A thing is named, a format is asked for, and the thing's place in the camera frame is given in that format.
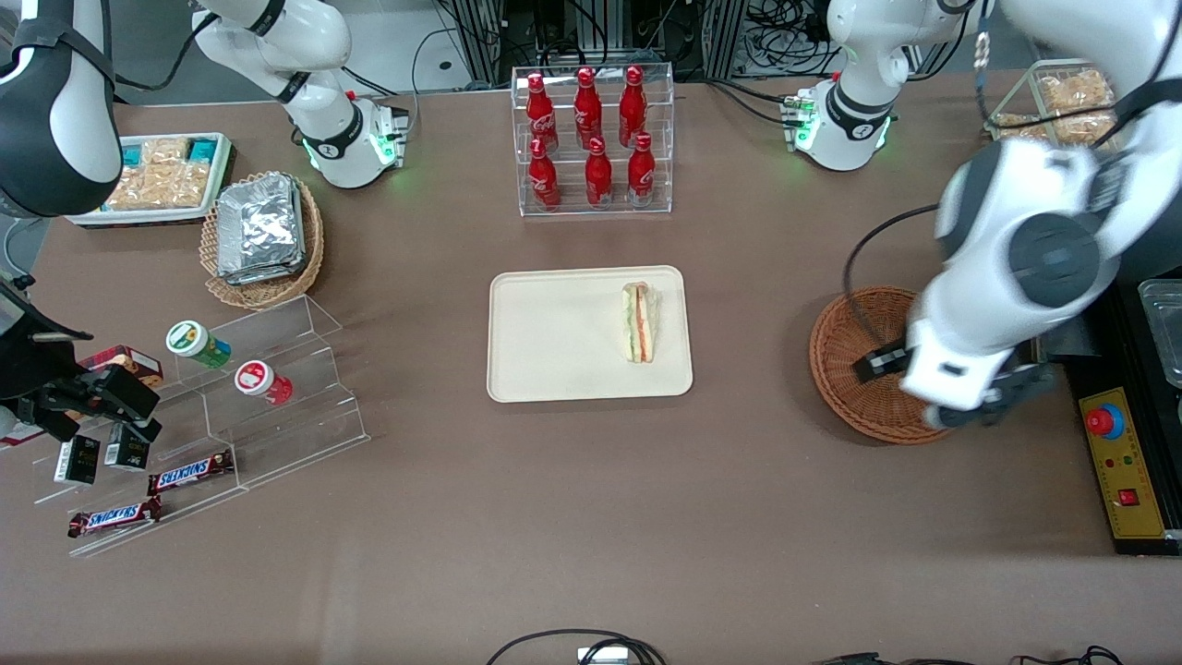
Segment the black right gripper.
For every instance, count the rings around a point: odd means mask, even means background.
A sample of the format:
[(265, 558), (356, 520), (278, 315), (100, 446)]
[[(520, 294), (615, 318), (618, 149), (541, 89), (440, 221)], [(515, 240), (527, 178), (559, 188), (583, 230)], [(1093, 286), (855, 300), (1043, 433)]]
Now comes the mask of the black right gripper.
[[(4, 428), (30, 425), (56, 441), (72, 441), (80, 430), (82, 413), (39, 408), (38, 397), (46, 384), (73, 382), (84, 373), (77, 365), (76, 341), (91, 341), (92, 333), (69, 330), (43, 314), (30, 314), (18, 306), (4, 306), (1, 370), (4, 371)], [(110, 443), (131, 441), (151, 445), (160, 438), (162, 424), (151, 420), (115, 420)]]

